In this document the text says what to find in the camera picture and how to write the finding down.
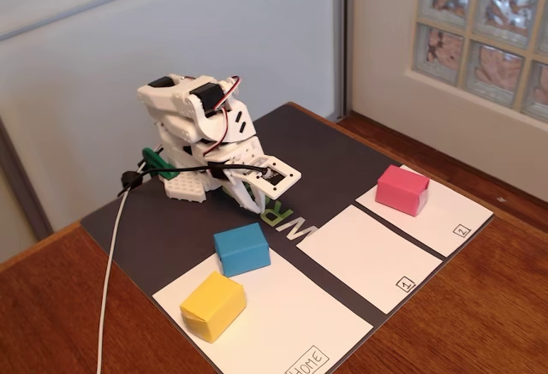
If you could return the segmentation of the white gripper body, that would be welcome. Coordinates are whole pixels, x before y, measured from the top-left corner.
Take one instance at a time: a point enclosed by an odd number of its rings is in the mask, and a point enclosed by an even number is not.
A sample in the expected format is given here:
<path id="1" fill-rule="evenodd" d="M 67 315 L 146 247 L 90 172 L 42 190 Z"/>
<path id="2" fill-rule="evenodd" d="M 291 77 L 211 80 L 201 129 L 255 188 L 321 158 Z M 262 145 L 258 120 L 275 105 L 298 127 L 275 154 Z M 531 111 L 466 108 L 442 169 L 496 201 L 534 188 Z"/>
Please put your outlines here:
<path id="1" fill-rule="evenodd" d="M 215 148 L 207 146 L 204 151 L 206 154 L 202 157 L 202 162 L 207 166 L 215 164 L 261 166 L 266 162 L 266 155 L 257 135 L 247 140 L 219 144 Z M 202 186 L 206 193 L 220 187 L 224 187 L 229 193 L 232 193 L 232 187 L 239 187 L 242 184 L 247 193 L 259 193 L 256 186 L 252 186 L 249 181 L 235 175 L 261 176 L 261 173 L 250 169 L 203 170 Z"/>

